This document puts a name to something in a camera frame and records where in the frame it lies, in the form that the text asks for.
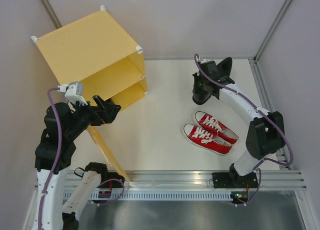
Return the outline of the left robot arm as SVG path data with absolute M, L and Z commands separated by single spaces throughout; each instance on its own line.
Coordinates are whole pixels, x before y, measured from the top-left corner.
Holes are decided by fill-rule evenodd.
M 46 110 L 40 143 L 35 150 L 38 182 L 37 210 L 33 229 L 78 229 L 81 213 L 92 192 L 108 185 L 112 178 L 106 164 L 91 162 L 67 202 L 63 202 L 65 181 L 76 150 L 74 141 L 90 126 L 112 123 L 121 109 L 112 99 L 93 97 L 96 106 L 52 103 Z

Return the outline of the yellow cabinet door panel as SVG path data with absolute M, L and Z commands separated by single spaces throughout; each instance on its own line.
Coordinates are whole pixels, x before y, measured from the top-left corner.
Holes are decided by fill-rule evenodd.
M 102 155 L 104 156 L 105 160 L 107 163 L 121 176 L 125 178 L 125 180 L 128 180 L 129 182 L 131 181 L 127 175 L 127 173 L 123 170 L 121 165 L 118 163 L 116 158 L 114 157 L 112 151 L 108 148 L 106 145 L 105 141 L 99 134 L 99 132 L 96 130 L 95 127 L 89 126 L 87 128 L 87 132 L 91 136 L 93 142 L 98 146 L 100 149 Z

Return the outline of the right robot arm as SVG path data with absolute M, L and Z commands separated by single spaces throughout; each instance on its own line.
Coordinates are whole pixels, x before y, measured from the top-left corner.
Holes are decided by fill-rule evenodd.
M 289 145 L 282 114 L 260 108 L 243 94 L 230 77 L 233 63 L 231 57 L 216 63 L 213 60 L 200 60 L 195 55 L 194 61 L 198 73 L 194 74 L 193 101 L 203 104 L 211 96 L 216 97 L 231 107 L 248 126 L 246 150 L 230 166 L 227 174 L 231 187 L 242 188 L 247 182 L 257 186 L 254 171 L 269 161 L 270 155 Z

